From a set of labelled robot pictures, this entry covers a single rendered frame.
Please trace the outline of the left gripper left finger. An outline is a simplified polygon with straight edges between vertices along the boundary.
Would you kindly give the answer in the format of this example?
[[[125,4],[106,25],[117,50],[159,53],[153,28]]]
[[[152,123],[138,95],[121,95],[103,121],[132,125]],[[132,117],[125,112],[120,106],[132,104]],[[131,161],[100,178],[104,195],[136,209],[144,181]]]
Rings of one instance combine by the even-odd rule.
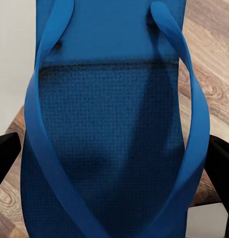
[[[17,132],[0,136],[0,185],[21,152],[21,143]]]

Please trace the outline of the sandal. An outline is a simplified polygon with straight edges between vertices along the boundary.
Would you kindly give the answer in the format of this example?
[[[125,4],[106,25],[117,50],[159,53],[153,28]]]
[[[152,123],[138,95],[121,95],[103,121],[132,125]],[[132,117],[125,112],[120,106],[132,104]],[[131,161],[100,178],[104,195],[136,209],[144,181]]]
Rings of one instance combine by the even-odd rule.
[[[186,238],[210,140],[186,0],[36,0],[20,194],[29,238]],[[179,58],[191,86],[185,149]]]

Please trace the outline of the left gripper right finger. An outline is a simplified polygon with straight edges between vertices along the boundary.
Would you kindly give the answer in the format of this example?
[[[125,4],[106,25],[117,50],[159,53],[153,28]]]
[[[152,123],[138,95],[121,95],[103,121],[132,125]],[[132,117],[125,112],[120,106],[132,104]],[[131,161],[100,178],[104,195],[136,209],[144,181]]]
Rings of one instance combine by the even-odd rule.
[[[229,143],[210,135],[204,169],[229,214]]]

